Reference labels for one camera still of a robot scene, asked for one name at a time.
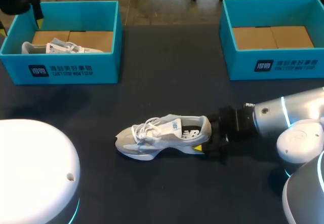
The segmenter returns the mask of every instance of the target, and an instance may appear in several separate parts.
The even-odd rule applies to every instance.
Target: white robot part
[[[51,125],[0,120],[0,176],[0,223],[45,224],[76,196],[79,158],[69,138]]]
[[[319,122],[303,120],[293,124],[277,140],[280,157],[288,163],[304,164],[323,150],[324,132]]]

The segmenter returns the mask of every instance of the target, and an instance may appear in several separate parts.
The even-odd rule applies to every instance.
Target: yellow sticker
[[[5,29],[0,29],[0,34],[3,35],[4,37],[7,37],[7,33]]]
[[[200,145],[197,145],[197,146],[193,146],[192,148],[193,148],[194,150],[196,150],[196,151],[200,151],[200,152],[203,151],[203,148],[202,148],[201,144],[200,144]]]
[[[43,21],[44,21],[44,18],[43,19],[39,19],[37,20],[37,25],[38,25],[38,28],[41,29],[42,25],[43,25]]]

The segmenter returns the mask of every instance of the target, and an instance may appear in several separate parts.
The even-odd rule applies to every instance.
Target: white shoelace
[[[83,47],[78,46],[78,45],[76,45],[74,43],[71,43],[71,42],[67,42],[66,45],[65,45],[65,47],[67,49],[69,49],[69,53],[71,53],[74,48],[76,48],[77,51],[80,52],[80,53],[84,53],[85,52],[85,49]]]
[[[160,132],[160,128],[156,125],[160,122],[160,118],[151,118],[146,120],[144,124],[133,125],[132,126],[132,135],[136,143],[140,143],[142,139],[158,139],[158,135],[148,136],[147,132],[149,130],[154,130]]]

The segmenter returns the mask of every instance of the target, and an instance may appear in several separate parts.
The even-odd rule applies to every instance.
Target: cyan box
[[[41,7],[44,22],[40,30],[113,31],[111,52],[21,54],[21,45],[31,42],[38,30],[30,9],[15,17],[0,50],[15,85],[118,82],[123,27],[117,1],[43,2]]]
[[[315,48],[238,50],[235,27],[305,26]],[[231,80],[324,78],[320,0],[224,0],[219,26]]]

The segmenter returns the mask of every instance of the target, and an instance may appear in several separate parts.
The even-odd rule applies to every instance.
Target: sneaker
[[[101,50],[83,48],[74,43],[63,42],[54,38],[46,45],[33,45],[29,42],[24,42],[21,47],[22,54],[44,54],[44,53],[103,53]]]
[[[194,149],[209,140],[212,127],[207,117],[167,115],[133,125],[116,137],[117,149],[136,160],[149,161],[166,148],[186,154],[203,154]]]

